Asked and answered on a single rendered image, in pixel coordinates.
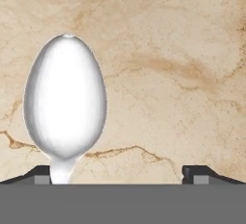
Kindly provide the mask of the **white spoon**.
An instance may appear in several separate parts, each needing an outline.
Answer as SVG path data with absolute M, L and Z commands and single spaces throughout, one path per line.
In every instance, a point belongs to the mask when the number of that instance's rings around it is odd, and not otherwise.
M 67 184 L 107 116 L 102 72 L 79 37 L 59 35 L 41 48 L 25 86 L 23 115 L 30 138 L 50 159 L 51 182 Z

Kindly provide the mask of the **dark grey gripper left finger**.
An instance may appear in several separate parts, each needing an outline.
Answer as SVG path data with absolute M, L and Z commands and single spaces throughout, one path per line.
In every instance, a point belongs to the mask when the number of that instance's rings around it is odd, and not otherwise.
M 37 165 L 24 175 L 3 181 L 3 184 L 51 185 L 50 167 Z

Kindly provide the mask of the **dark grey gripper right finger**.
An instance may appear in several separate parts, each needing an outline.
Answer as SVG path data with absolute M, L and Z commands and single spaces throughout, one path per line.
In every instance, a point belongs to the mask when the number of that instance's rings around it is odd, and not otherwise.
M 243 182 L 217 174 L 206 165 L 184 165 L 182 167 L 183 185 L 236 184 Z

